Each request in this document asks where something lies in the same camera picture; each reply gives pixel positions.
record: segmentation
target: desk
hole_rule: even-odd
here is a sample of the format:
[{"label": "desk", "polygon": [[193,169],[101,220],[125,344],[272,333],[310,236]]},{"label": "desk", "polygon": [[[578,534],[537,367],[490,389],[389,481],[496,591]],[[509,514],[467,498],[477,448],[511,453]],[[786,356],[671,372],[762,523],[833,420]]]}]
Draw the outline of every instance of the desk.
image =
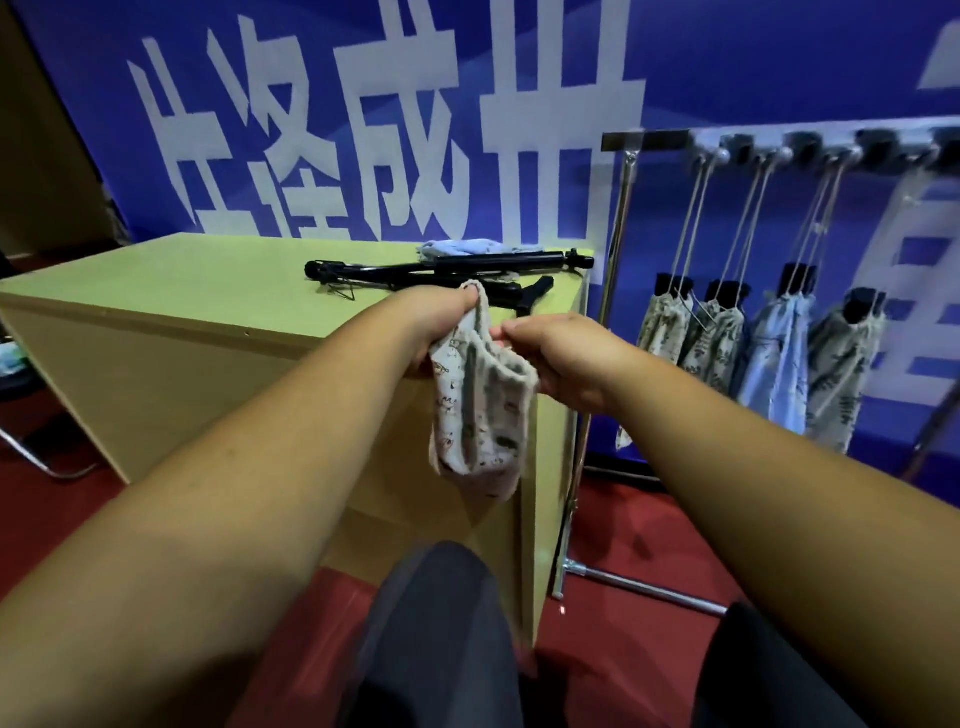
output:
[{"label": "desk", "polygon": [[[135,484],[388,295],[357,289],[351,302],[321,291],[303,275],[314,258],[402,263],[416,260],[416,246],[181,233],[0,281],[0,318]],[[555,278],[536,312],[582,310],[586,281]],[[513,315],[493,310],[495,323]],[[563,517],[574,415],[537,397],[517,495],[503,504],[471,499],[427,463],[432,387],[398,387],[324,563],[378,584],[417,543],[466,544],[496,575],[508,617],[532,642]]]}]

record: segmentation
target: person's right hand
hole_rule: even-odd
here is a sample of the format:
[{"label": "person's right hand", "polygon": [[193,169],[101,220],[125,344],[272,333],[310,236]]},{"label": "person's right hand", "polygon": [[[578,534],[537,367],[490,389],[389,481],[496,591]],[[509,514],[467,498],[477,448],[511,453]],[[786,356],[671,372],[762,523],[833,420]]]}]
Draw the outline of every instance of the person's right hand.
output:
[{"label": "person's right hand", "polygon": [[636,354],[623,339],[575,313],[511,319],[491,335],[537,368],[544,394],[589,414],[613,414],[610,384]]}]

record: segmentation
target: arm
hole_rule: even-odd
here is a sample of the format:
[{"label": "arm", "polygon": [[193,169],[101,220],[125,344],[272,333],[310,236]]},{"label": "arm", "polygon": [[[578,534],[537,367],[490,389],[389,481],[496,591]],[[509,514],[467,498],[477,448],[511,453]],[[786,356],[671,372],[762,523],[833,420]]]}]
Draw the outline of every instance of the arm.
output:
[{"label": "arm", "polygon": [[746,594],[882,722],[960,714],[960,511],[811,443],[588,319],[494,336],[613,415]]},{"label": "arm", "polygon": [[318,566],[400,378],[475,303],[394,294],[82,526],[0,602],[0,725],[137,722],[259,650]]}]

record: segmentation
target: black pants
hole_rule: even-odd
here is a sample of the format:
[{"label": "black pants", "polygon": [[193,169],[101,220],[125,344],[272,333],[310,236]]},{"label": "black pants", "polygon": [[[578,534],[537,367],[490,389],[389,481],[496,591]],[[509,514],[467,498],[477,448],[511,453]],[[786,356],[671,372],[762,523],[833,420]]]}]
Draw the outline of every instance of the black pants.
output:
[{"label": "black pants", "polygon": [[[344,694],[341,728],[519,728],[516,657],[496,581],[442,543],[380,587]],[[694,728],[864,724],[751,607],[731,607],[710,643]]]}]

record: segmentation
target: light blue bag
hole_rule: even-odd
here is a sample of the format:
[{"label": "light blue bag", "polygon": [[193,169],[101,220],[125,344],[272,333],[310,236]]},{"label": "light blue bag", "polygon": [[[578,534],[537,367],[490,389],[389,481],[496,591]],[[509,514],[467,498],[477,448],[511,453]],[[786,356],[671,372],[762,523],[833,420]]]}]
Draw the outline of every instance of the light blue bag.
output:
[{"label": "light blue bag", "polygon": [[736,400],[770,422],[806,430],[810,296],[781,296],[760,311]]}]

